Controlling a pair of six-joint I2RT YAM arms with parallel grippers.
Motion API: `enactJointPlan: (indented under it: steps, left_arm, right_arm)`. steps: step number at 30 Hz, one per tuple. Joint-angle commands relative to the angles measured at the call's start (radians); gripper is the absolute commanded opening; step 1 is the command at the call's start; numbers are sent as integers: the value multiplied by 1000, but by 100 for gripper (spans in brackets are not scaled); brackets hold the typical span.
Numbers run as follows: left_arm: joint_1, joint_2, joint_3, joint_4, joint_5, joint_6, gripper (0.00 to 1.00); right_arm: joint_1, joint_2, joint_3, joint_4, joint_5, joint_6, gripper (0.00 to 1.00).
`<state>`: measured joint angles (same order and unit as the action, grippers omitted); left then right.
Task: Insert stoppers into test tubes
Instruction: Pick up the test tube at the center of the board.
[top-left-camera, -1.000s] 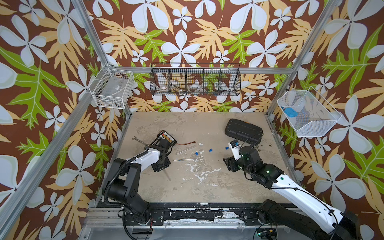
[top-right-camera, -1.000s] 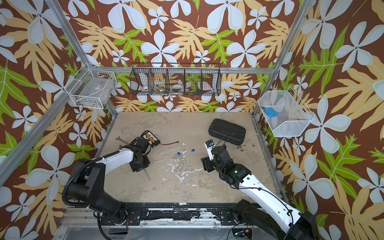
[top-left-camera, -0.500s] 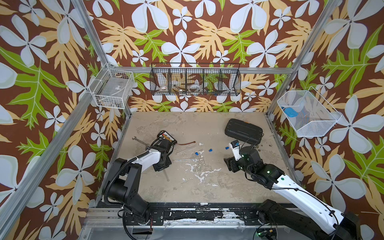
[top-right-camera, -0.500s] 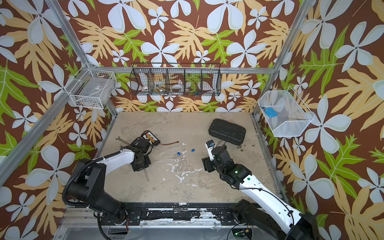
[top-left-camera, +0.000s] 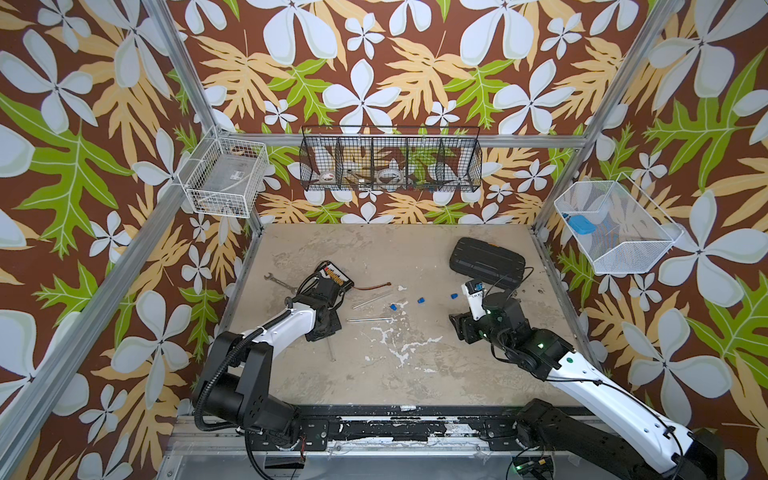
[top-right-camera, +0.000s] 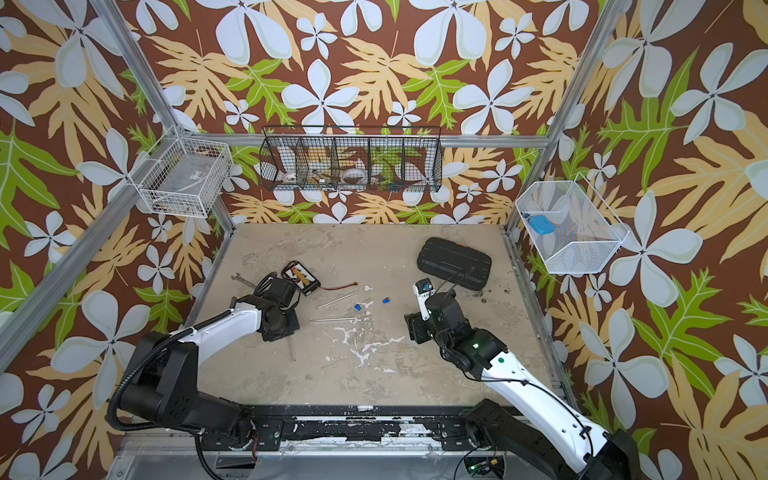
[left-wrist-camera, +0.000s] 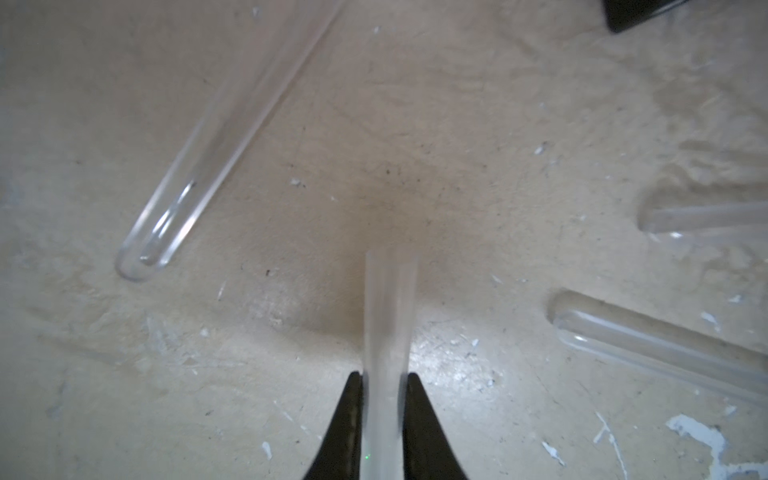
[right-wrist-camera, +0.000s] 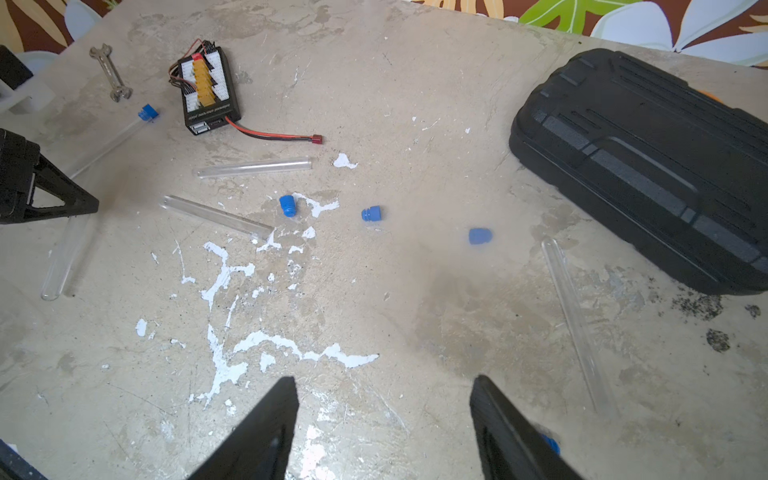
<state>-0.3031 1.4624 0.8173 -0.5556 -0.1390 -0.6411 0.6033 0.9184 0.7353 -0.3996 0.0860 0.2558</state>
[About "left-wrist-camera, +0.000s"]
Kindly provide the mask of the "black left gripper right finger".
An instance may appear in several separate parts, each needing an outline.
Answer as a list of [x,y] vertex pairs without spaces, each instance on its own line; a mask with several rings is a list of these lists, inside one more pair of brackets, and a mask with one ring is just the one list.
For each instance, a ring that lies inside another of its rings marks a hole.
[[467,479],[414,372],[407,376],[402,439],[405,479]]

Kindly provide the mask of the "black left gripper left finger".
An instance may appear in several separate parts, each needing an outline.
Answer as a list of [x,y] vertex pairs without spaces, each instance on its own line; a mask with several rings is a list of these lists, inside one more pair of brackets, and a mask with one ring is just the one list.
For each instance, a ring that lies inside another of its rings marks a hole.
[[324,439],[304,480],[358,480],[360,478],[363,417],[363,376],[347,378]]

